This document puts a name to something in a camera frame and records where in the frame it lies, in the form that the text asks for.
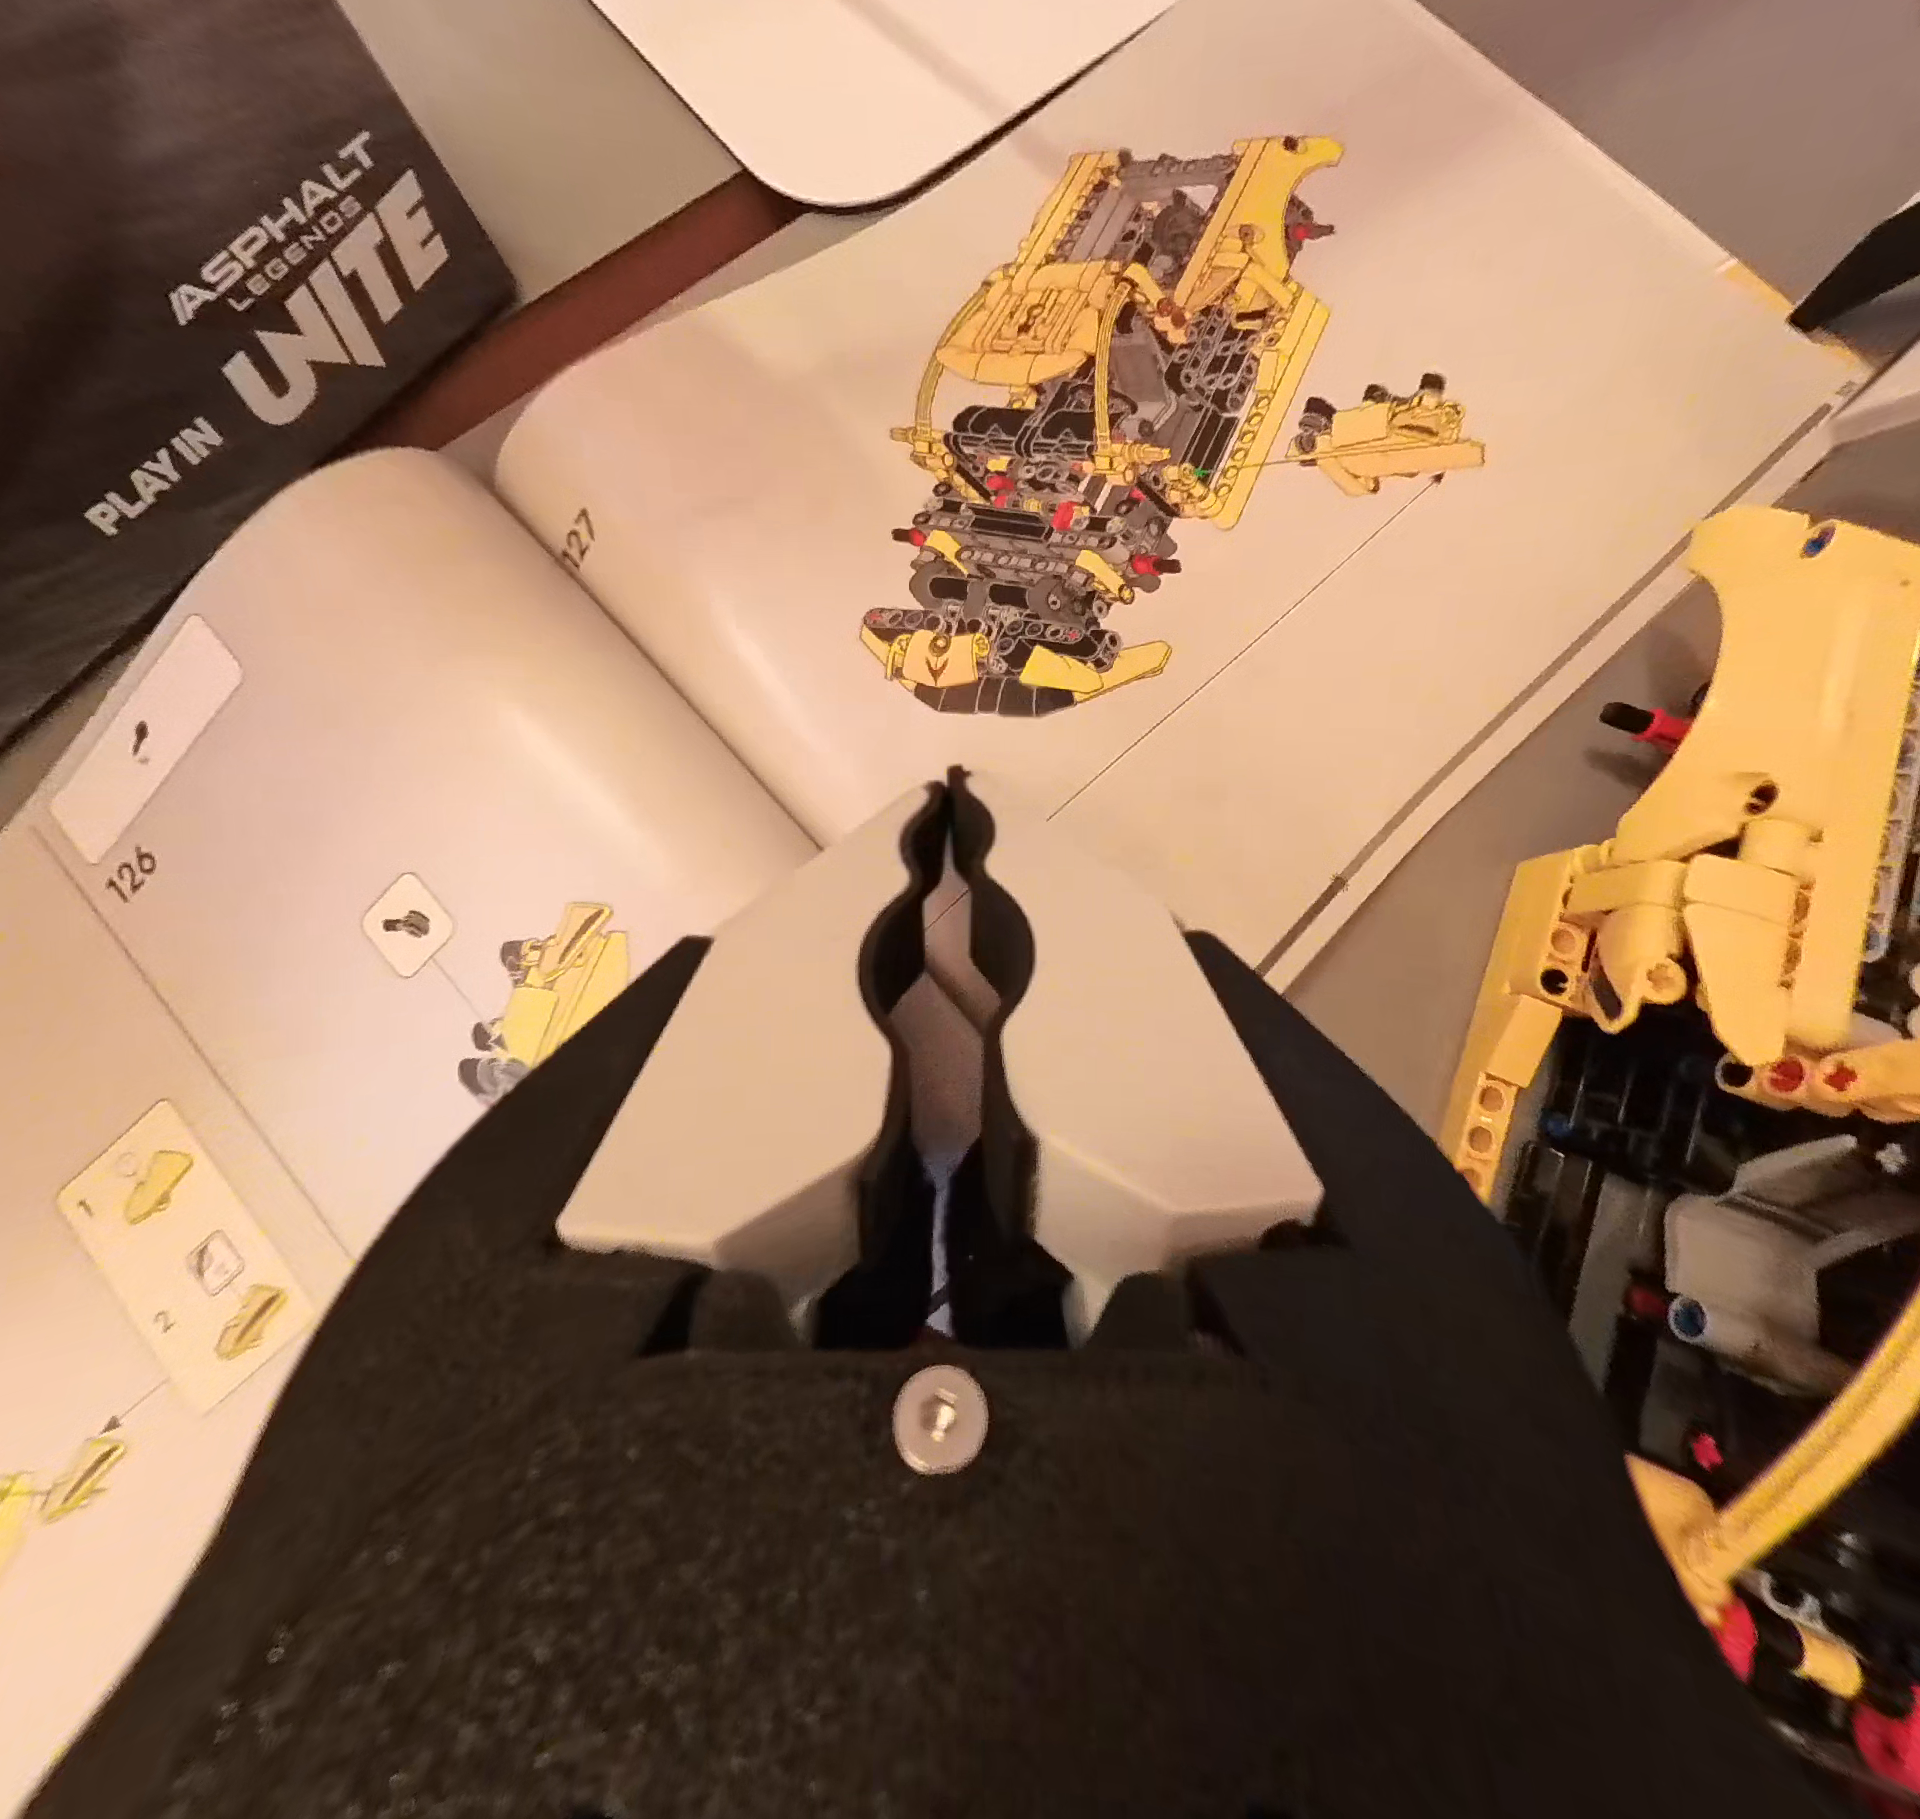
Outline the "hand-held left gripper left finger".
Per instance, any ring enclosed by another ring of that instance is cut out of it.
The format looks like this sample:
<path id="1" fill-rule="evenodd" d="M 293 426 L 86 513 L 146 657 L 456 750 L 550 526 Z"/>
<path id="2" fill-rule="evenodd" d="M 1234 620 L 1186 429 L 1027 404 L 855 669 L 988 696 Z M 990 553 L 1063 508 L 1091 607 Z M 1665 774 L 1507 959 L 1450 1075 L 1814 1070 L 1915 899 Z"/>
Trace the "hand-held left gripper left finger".
<path id="1" fill-rule="evenodd" d="M 855 1272 L 909 1154 L 896 1009 L 949 830 L 949 781 L 909 787 L 720 929 L 559 1217 L 566 1249 L 753 1275 L 794 1312 Z"/>

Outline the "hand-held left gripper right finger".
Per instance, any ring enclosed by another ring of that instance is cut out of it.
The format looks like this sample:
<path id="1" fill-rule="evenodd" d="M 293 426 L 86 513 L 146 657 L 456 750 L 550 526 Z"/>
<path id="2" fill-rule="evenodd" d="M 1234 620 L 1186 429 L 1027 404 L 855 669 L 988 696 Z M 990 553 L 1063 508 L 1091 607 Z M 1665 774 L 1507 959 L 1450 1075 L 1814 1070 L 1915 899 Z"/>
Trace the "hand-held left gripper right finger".
<path id="1" fill-rule="evenodd" d="M 1000 775 L 954 775 L 997 1214 L 1097 1319 L 1134 1278 L 1313 1230 L 1325 1184 L 1186 930 Z"/>

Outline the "black car set box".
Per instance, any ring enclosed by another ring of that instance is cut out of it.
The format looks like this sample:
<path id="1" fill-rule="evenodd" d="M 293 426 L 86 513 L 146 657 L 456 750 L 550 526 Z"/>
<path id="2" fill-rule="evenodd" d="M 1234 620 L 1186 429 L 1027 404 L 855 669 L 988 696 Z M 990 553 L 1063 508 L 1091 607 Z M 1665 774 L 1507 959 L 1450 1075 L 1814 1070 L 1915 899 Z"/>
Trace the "black car set box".
<path id="1" fill-rule="evenodd" d="M 337 0 L 3 0 L 3 742 L 514 297 Z"/>

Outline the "yellow brick car model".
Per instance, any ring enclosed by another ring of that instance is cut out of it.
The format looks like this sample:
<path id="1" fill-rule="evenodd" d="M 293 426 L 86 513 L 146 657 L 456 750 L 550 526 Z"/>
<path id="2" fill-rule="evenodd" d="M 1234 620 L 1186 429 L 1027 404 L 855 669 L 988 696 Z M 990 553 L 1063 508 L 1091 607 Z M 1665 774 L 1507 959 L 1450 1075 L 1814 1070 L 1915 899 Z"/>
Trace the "yellow brick car model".
<path id="1" fill-rule="evenodd" d="M 1508 886 L 1441 1146 L 1520 1248 L 1735 1677 L 1917 1807 L 1917 546 L 1707 520 L 1719 657 Z"/>

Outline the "open instruction booklet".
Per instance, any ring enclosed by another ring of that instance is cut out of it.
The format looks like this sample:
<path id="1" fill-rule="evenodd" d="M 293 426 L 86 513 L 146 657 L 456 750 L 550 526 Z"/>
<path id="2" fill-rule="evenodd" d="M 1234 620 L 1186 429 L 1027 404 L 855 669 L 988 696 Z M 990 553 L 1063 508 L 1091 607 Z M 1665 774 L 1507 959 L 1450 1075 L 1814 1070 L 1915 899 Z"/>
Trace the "open instruction booklet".
<path id="1" fill-rule="evenodd" d="M 1186 0 L 492 484 L 285 490 L 3 832 L 3 1631 L 165 1610 L 431 1166 L 952 766 L 1262 973 L 1862 389 L 1414 0 Z"/>

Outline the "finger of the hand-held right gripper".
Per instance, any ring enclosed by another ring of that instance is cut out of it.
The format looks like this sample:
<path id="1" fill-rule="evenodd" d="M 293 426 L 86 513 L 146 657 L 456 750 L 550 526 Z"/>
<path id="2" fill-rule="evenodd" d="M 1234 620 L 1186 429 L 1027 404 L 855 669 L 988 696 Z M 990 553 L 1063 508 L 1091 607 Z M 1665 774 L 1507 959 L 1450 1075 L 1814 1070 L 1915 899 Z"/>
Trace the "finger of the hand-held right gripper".
<path id="1" fill-rule="evenodd" d="M 1917 194 L 1877 225 L 1793 308 L 1793 328 L 1814 335 L 1917 280 Z"/>

